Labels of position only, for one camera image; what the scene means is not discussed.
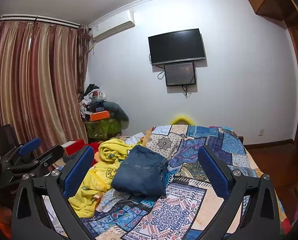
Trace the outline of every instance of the bedspread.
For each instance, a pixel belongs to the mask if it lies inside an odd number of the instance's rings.
[[[159,126],[152,131],[146,147],[169,161],[167,195],[156,199],[128,195],[115,201],[109,211],[96,211],[93,218],[82,222],[98,240],[197,239],[224,201],[217,197],[198,162],[198,149],[203,145],[208,145],[230,169],[239,169],[245,176],[261,175],[259,169],[250,166],[249,155],[230,128]],[[228,234],[237,229],[248,200],[245,196]],[[283,234],[289,222],[280,201],[278,207]]]

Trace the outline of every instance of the blue gripper pad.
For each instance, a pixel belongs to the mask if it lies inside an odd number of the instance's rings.
[[[228,180],[203,146],[198,150],[198,160],[217,196],[226,200],[230,194]]]
[[[22,145],[19,151],[19,156],[24,156],[39,148],[41,145],[41,140],[39,138],[35,138],[32,141],[29,141],[25,145]]]
[[[84,146],[81,151],[83,151],[81,157],[76,161],[63,181],[62,194],[66,199],[73,197],[76,194],[94,160],[94,151],[91,146]],[[63,167],[62,171],[65,170],[70,162]]]

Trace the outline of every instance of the blue jeans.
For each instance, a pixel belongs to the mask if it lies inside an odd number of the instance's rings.
[[[164,177],[168,161],[162,155],[137,145],[116,170],[111,186],[120,192],[146,196],[166,194]]]

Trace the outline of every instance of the television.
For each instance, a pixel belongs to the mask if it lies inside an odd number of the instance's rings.
[[[177,62],[165,65],[166,86],[195,85],[193,62]]]
[[[199,29],[159,34],[148,40],[152,65],[205,59]]]

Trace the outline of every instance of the white wall-mounted air conditioner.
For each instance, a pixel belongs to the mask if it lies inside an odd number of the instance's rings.
[[[114,34],[134,27],[133,13],[130,10],[110,17],[97,26],[92,28],[93,39],[95,42],[104,40]]]

